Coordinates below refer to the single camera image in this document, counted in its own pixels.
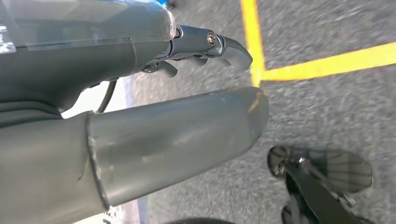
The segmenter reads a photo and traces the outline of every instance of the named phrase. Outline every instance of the road marking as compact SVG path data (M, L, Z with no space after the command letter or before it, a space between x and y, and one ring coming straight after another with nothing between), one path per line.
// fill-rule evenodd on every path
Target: road marking
M240 6L245 27L247 50L253 58L253 63L250 66L252 84L258 87L265 71L265 63L256 0L240 0Z
M265 71L262 81L324 77L396 63L396 42Z
M396 42L348 52L310 62L266 70L256 0L240 0L247 49L253 57L253 86L260 81L289 81L324 77L350 71L396 64Z

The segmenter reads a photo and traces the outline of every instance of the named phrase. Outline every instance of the transparent plastic cover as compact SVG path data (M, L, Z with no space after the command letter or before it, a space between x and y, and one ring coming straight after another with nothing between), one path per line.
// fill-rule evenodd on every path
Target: transparent plastic cover
M156 0L1 0L0 54L169 41L173 15Z

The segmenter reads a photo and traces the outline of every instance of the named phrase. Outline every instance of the crank arm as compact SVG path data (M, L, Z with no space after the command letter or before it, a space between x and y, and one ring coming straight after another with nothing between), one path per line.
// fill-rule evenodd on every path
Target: crank arm
M349 208L352 208L356 204L355 200L351 199L346 194L338 192L334 185L327 179L327 177L323 175L318 169L316 169L316 167L314 167L309 160L302 160L300 162L300 166L324 183L331 191L335 192L338 197L343 198Z
M319 223L359 224L320 182L309 174L286 163L286 186L291 195L301 194Z

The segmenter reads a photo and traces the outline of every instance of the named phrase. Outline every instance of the brake lever pivot bolt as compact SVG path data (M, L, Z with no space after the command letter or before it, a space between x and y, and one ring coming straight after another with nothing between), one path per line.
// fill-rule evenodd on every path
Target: brake lever pivot bolt
M208 33L207 40L210 46L213 47L216 45L216 35L213 32Z

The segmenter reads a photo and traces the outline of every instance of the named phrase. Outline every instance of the blue object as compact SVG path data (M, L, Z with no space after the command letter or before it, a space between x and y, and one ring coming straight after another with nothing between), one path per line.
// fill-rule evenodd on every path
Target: blue object
M168 6L168 1L167 0L157 0L161 5L163 6Z

